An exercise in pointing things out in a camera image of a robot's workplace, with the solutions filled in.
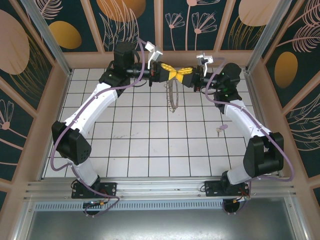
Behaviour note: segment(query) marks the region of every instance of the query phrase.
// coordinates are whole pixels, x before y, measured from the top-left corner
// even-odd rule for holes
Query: small bracket
[[[225,196],[241,196],[240,189],[249,194],[249,187],[246,183],[239,183],[237,185],[233,185],[229,187],[229,189],[223,189],[221,181],[205,181],[204,182],[205,196],[206,197],[225,197]]]
[[[116,182],[101,182],[99,185],[99,193],[116,196],[117,183]],[[74,183],[72,188],[72,199],[103,199],[104,197],[93,193],[81,183]]]

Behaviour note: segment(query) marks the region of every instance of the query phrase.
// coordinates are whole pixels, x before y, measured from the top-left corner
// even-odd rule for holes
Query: enclosure
[[[2,238],[320,238],[319,16],[319,0],[1,1]],[[243,164],[248,140],[203,92],[173,84],[176,108],[168,82],[143,79],[86,137],[93,169],[120,197],[99,220],[87,219],[90,199],[71,198],[71,167],[51,168],[51,127],[90,97],[117,43],[135,44],[142,56],[137,37],[160,47],[161,61],[177,71],[197,66],[201,53],[213,57],[208,73],[221,72],[219,58],[240,66],[238,94],[284,137],[293,180],[254,180],[245,209],[225,214],[226,197],[201,188]],[[66,163],[54,154],[56,167]],[[271,175],[292,174],[284,161]]]

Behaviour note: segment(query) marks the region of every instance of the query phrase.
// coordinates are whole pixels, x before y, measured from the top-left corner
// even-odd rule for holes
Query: perforated metal strip
[[[35,212],[68,212],[83,211],[84,202],[54,202],[43,201],[37,202]],[[89,208],[88,211],[105,209],[112,203],[103,206]],[[221,209],[222,200],[220,199],[203,199],[203,200],[146,200],[146,201],[120,201],[111,211],[137,211],[137,210],[186,210],[186,209]]]

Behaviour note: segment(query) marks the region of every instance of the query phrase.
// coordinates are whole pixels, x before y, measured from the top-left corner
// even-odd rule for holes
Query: flower illustration
[[[185,21],[183,21],[183,17],[181,16],[181,13],[173,13],[172,16],[170,13],[167,13],[165,15],[165,20],[170,28],[172,47],[173,47],[173,50],[175,51],[176,49],[175,49],[174,39],[172,36],[172,29],[183,27],[185,25]]]
[[[197,50],[198,34],[209,33],[217,30],[217,25],[214,24],[216,19],[215,13],[203,13],[199,18],[199,12],[192,14],[192,24],[195,32],[194,50]]]
[[[12,116],[14,114],[14,108],[15,108],[15,105],[11,101],[8,101],[7,105],[6,105],[6,103],[3,99],[0,100],[0,130],[4,130],[4,131],[9,130],[9,131],[13,132],[14,134],[26,139],[27,138],[26,136],[14,131],[10,128],[10,122],[11,122]],[[2,138],[0,138],[0,142],[7,144],[11,147],[14,147],[16,149],[23,150],[23,147],[15,145],[15,144],[8,142]]]
[[[186,0],[186,3],[189,5],[188,13],[186,15],[186,28],[185,28],[185,50],[188,50],[188,26],[189,26],[189,15],[190,15],[190,8],[194,6],[200,5],[210,5],[210,4],[217,4],[220,0]]]

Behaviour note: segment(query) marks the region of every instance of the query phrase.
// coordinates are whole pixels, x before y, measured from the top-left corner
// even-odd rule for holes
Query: white tile floor
[[[60,121],[71,116],[94,90],[104,69],[75,69]],[[253,112],[244,75],[239,95]],[[220,176],[242,164],[245,140],[235,124],[221,115],[204,94],[178,86],[179,107],[167,107],[164,83],[129,88],[98,118],[88,141],[90,161],[101,177]],[[216,128],[227,124],[219,134]],[[66,161],[55,154],[54,164]],[[68,167],[59,172],[47,163],[44,177],[73,177]]]

